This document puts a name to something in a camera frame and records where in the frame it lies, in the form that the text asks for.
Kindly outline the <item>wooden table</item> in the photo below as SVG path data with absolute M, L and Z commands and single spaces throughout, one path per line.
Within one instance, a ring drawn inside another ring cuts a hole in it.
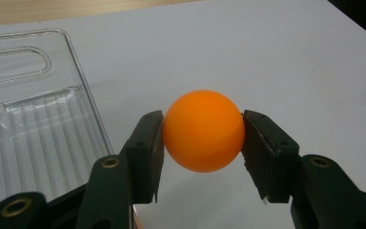
M 104 14 L 200 0 L 0 0 L 0 25 Z

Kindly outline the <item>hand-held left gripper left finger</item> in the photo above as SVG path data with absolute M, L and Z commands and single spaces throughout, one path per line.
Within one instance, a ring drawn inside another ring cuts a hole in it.
M 144 114 L 123 147 L 122 155 L 129 163 L 133 204 L 157 200 L 165 155 L 162 124 L 161 111 Z

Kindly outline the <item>clear plastic tray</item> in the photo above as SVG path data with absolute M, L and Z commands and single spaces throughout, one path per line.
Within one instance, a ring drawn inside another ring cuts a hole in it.
M 0 201 L 24 192 L 58 198 L 111 153 L 68 35 L 0 35 Z

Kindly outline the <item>orange ping-pong ball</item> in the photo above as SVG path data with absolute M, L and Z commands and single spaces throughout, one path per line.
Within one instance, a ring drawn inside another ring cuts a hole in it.
M 162 126 L 165 147 L 180 166 L 209 173 L 229 165 L 245 138 L 241 112 L 225 95 L 194 91 L 177 98 Z

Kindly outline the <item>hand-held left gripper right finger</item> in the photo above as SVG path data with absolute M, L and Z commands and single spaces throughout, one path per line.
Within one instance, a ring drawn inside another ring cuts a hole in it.
M 290 173 L 299 161 L 298 144 L 267 115 L 245 110 L 241 153 L 261 199 L 287 203 Z

